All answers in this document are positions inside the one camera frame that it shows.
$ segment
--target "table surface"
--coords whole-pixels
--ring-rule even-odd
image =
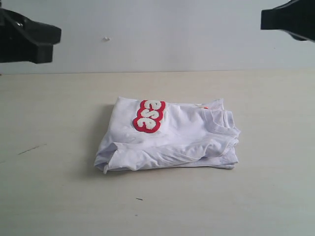
[[[313,236],[315,71],[0,77],[0,235]],[[225,99],[234,170],[104,175],[93,167],[118,96]]]

